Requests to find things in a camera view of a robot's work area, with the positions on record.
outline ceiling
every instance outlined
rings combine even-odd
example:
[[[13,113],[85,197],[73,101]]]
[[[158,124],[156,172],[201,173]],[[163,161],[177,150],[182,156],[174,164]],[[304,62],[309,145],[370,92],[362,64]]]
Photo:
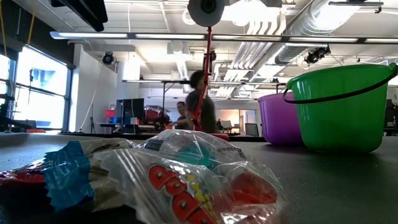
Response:
[[[14,0],[29,12],[36,8],[36,16],[46,22],[49,26],[59,31],[93,32],[93,29],[85,24],[75,13],[66,7],[52,8],[48,0]],[[198,25],[188,25],[182,20],[182,14],[186,9],[187,0],[168,0],[157,2],[141,1],[141,3],[106,3],[109,21],[104,24],[105,32],[172,32],[172,33],[205,33],[206,28]],[[295,0],[296,6],[287,10],[287,22],[301,10],[309,0]],[[383,9],[398,9],[398,1],[384,0]],[[398,13],[387,14],[360,11],[354,14],[345,24],[335,30],[332,35],[366,35],[398,37]],[[231,21],[220,21],[213,27],[214,33],[219,34],[245,34],[248,26],[239,27]],[[156,73],[170,73],[176,70],[175,62],[161,62],[159,58],[167,53],[167,41],[149,40],[91,40],[92,53],[102,57],[104,52],[96,51],[98,46],[112,45],[134,45],[145,62],[141,72],[144,77]],[[187,61],[188,70],[201,69],[203,57],[200,55],[205,49],[205,42],[188,43],[190,51],[198,53],[193,60]],[[233,60],[238,51],[238,42],[213,42],[212,48],[216,50],[218,60]],[[357,58],[361,62],[380,62],[380,57],[398,57],[398,45],[330,45],[334,57],[327,56],[320,63],[307,67],[303,63],[303,57],[298,57],[291,67],[286,67],[279,74],[281,77],[294,77],[302,73],[327,68],[355,64]],[[127,52],[115,52],[119,60],[128,57]]]

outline computer monitor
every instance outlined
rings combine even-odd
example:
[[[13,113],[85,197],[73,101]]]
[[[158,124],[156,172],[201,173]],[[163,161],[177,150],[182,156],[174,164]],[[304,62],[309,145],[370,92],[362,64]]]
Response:
[[[118,100],[116,102],[116,117],[143,119],[144,116],[143,98]]]

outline table surface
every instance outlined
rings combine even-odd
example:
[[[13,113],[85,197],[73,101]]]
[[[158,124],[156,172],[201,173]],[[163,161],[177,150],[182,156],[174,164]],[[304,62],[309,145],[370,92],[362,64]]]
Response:
[[[41,134],[0,134],[0,170],[24,166],[60,149],[69,140],[94,139]],[[362,155],[320,154],[264,142],[232,142],[269,166],[284,188],[289,207],[282,223],[397,223],[398,138]],[[131,223],[134,212],[119,208],[98,213],[24,209],[10,213],[0,206],[0,223]]]

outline chair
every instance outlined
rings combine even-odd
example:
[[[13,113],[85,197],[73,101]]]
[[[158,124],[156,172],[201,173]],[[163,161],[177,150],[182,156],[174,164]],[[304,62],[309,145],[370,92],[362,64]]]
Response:
[[[259,129],[257,124],[245,123],[244,127],[246,128],[246,134],[248,136],[259,137]]]

